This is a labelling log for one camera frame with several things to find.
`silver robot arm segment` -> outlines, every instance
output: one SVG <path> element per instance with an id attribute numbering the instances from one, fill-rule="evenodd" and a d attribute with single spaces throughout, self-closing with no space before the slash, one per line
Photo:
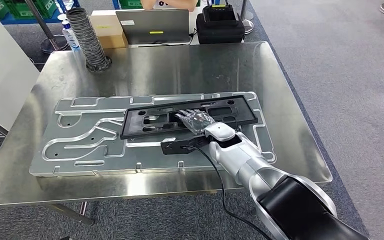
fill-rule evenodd
<path id="1" fill-rule="evenodd" d="M 367 240 L 337 218 L 335 204 L 314 182 L 268 164 L 243 133 L 222 122 L 204 128 L 209 152 L 253 199 L 259 219 L 277 240 Z"/>

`metal tabletop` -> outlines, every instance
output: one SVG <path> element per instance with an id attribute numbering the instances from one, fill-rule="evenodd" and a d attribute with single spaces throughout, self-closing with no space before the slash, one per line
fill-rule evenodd
<path id="1" fill-rule="evenodd" d="M 319 184 L 332 180 L 267 42 L 112 49 L 107 55 L 112 66 L 101 74 L 78 67 L 71 51 L 50 55 L 0 148 L 0 207 L 215 193 L 220 189 L 213 171 L 30 175 L 48 119 L 62 98 L 253 91 L 272 138 L 277 156 L 274 165 Z M 221 173 L 227 189 L 240 188 L 226 172 Z"/>

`spray bottle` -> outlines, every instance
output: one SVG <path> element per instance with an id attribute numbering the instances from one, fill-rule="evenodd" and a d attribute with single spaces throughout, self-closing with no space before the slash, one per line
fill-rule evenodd
<path id="1" fill-rule="evenodd" d="M 82 49 L 80 48 L 79 42 L 77 41 L 76 35 L 72 27 L 70 26 L 70 22 L 67 19 L 65 14 L 60 14 L 58 19 L 62 21 L 62 34 L 70 45 L 71 50 L 74 54 L 74 59 L 80 66 L 85 65 L 85 57 L 83 56 Z"/>

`black plastic tray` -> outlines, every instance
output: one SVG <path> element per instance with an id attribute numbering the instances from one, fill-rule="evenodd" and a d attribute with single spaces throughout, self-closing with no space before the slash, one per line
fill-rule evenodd
<path id="1" fill-rule="evenodd" d="M 243 95 L 183 101 L 127 109 L 120 138 L 131 139 L 188 130 L 175 116 L 179 110 L 186 109 L 207 112 L 216 122 L 223 122 L 232 128 L 258 122 Z"/>

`laptop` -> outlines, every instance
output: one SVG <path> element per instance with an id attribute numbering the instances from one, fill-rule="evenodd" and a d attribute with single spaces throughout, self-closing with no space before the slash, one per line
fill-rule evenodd
<path id="1" fill-rule="evenodd" d="M 187 9 L 120 10 L 115 14 L 129 44 L 189 41 Z"/>

